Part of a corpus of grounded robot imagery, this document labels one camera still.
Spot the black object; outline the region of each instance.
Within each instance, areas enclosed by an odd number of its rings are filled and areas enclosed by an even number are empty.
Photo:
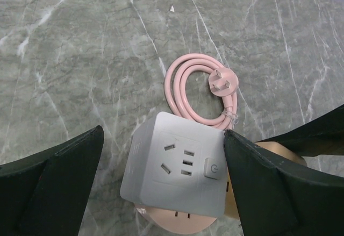
[[[104,142],[102,127],[0,166],[1,236],[76,236]]]
[[[344,105],[266,139],[302,156],[344,155]],[[245,236],[344,235],[344,178],[272,153],[234,131],[225,155]]]

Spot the electrical outlet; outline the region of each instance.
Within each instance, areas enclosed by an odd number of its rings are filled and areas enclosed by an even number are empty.
[[[134,133],[121,197],[190,215],[222,216],[227,187],[224,132],[165,112],[141,127]]]

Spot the pink plug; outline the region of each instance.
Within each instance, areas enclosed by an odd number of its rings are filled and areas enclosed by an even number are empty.
[[[218,97],[225,97],[234,94],[239,86],[237,75],[229,68],[219,68],[214,70],[210,74],[208,81],[210,91]]]

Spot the white power strip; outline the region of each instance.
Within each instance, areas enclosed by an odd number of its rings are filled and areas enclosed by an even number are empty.
[[[208,217],[225,211],[224,132],[166,112],[134,133],[120,188],[122,198]]]

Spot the tabletop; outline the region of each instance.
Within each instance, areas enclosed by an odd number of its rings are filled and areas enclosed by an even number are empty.
[[[0,164],[105,131],[80,235],[172,235],[119,196],[134,130],[159,111],[166,70],[210,55],[239,78],[235,130],[255,141],[344,102],[344,9],[328,0],[0,0]],[[192,74],[191,105],[223,108],[207,75]],[[344,158],[308,158],[344,176]],[[242,235],[220,218],[197,235]]]

